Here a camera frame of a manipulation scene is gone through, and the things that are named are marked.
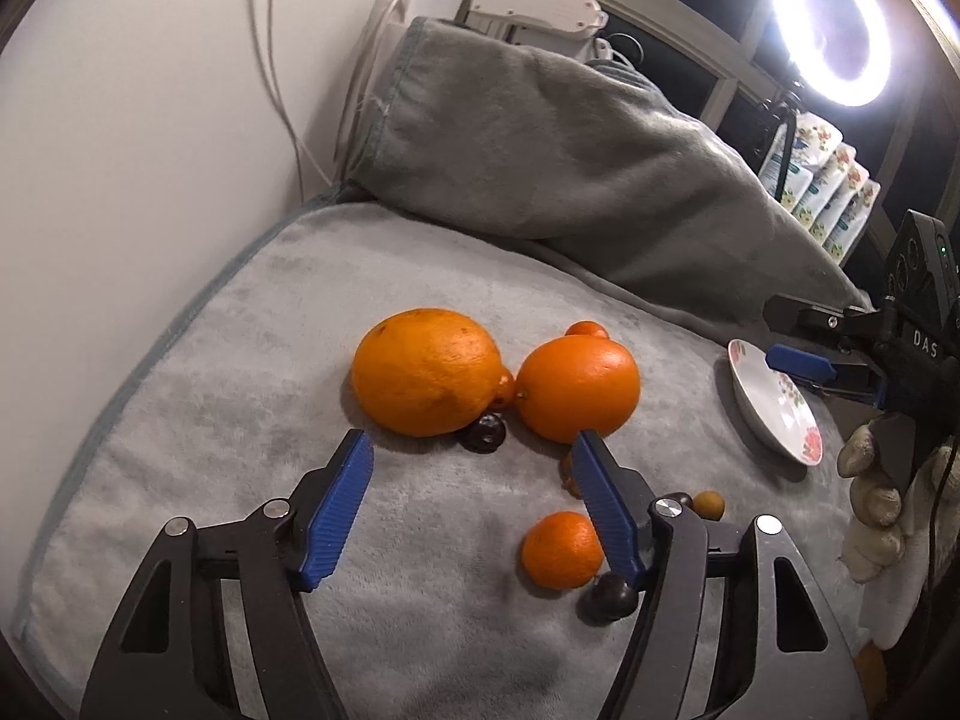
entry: white bowl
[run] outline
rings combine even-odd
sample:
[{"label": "white bowl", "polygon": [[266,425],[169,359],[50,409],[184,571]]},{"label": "white bowl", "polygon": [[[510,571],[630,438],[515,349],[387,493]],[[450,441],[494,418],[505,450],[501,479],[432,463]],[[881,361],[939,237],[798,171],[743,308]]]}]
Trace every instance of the white bowl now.
[{"label": "white bowl", "polygon": [[824,442],[810,406],[789,376],[767,367],[766,355],[747,341],[727,344],[733,393],[757,437],[804,466],[824,458]]}]

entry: fleece blanket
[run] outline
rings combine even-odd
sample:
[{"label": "fleece blanket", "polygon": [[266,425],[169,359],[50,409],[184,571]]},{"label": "fleece blanket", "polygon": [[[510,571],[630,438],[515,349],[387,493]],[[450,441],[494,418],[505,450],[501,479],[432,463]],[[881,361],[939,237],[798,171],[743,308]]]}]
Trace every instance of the fleece blanket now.
[{"label": "fleece blanket", "polygon": [[[432,59],[418,49],[431,32],[446,35],[430,48]],[[560,487],[565,447],[511,419],[500,450],[472,455],[448,437],[385,432],[353,398],[347,371],[360,338],[383,317],[418,306],[483,323],[513,370],[570,323],[603,323],[634,353],[644,380],[637,411],[608,439],[621,463],[654,490],[721,491],[733,522],[776,514],[848,643],[861,641],[859,590],[837,560],[850,510],[847,483],[830,461],[840,446],[836,428],[811,396],[824,463],[804,469],[763,448],[738,413],[716,343],[732,333],[760,340],[754,309],[768,287],[844,303],[856,302],[851,285],[803,230],[787,226],[789,215],[754,192],[758,184],[735,154],[638,76],[561,68],[548,55],[510,49],[526,58],[508,61],[517,73],[498,85],[526,84],[526,94],[509,95],[518,105],[552,100],[557,132],[549,136],[544,119],[526,136],[517,127],[510,143],[483,135],[482,149],[439,151],[430,122],[461,143],[463,134],[422,84],[431,61],[453,70],[452,54],[463,48],[454,34],[478,62],[487,52],[507,56],[505,47],[448,25],[415,25],[353,172],[390,207],[353,184],[337,187],[251,244],[184,309],[80,447],[38,535],[16,629],[32,665],[72,707],[116,604],[167,519],[185,514],[203,527],[244,517],[289,493],[357,426],[373,437],[376,470],[337,572],[306,598],[350,716],[572,720],[598,712],[632,620],[587,627],[574,613],[576,592],[539,592],[517,570],[517,547],[532,524],[558,509],[583,510]],[[586,87],[563,87],[568,74]],[[577,139],[561,137],[577,124],[564,112],[580,92],[604,99],[597,84],[616,101],[627,140],[584,127]],[[419,99],[402,103],[412,90]],[[490,103],[491,113],[474,122],[478,133],[506,112],[503,100]],[[589,160],[575,153],[590,132],[605,153],[624,156],[614,172],[598,162],[600,188],[575,196],[552,175],[562,169],[553,155],[565,149],[587,170]],[[421,137],[434,159],[416,155]],[[518,141],[539,137],[553,137],[549,148],[517,151]],[[495,175],[511,154],[524,169]],[[628,170],[630,160],[650,170]],[[726,167],[717,172],[715,163]],[[514,189],[522,172],[536,176],[524,179],[531,196]],[[587,189],[584,175],[578,189]],[[714,206],[731,215],[714,214]],[[778,248],[792,259],[765,271]],[[225,583],[224,598],[242,706],[263,717],[237,588]],[[706,700],[719,614],[720,587],[710,581],[685,717]]]}]

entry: white wall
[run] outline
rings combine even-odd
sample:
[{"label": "white wall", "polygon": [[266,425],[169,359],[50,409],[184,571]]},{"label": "white wall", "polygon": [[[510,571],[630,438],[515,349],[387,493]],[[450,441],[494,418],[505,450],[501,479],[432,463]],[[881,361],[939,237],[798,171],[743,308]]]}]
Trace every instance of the white wall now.
[{"label": "white wall", "polygon": [[[327,167],[373,1],[275,6],[287,107]],[[0,56],[4,626],[100,408],[184,303],[299,201],[246,13],[246,0],[38,0]]]}]

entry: stack of tissue packs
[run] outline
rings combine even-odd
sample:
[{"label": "stack of tissue packs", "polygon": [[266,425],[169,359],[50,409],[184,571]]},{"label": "stack of tissue packs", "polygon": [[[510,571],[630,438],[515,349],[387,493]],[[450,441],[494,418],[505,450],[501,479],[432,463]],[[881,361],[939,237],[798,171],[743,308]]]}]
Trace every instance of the stack of tissue packs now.
[{"label": "stack of tissue packs", "polygon": [[[786,125],[781,124],[760,168],[760,183],[771,196],[785,137]],[[880,184],[869,180],[870,173],[855,157],[856,149],[843,143],[833,124],[812,113],[798,114],[781,205],[837,262],[856,243],[880,192]]]}]

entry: camera lens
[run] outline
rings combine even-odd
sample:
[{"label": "camera lens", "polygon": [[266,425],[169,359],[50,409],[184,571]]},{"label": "camera lens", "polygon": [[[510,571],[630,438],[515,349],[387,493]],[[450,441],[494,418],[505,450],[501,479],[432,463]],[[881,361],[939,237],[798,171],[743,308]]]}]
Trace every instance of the camera lens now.
[{"label": "camera lens", "polygon": [[906,264],[910,266],[911,271],[915,271],[920,266],[920,247],[917,245],[916,238],[906,242]]},{"label": "camera lens", "polygon": [[906,289],[906,258],[899,255],[896,258],[896,294],[899,295]]}]

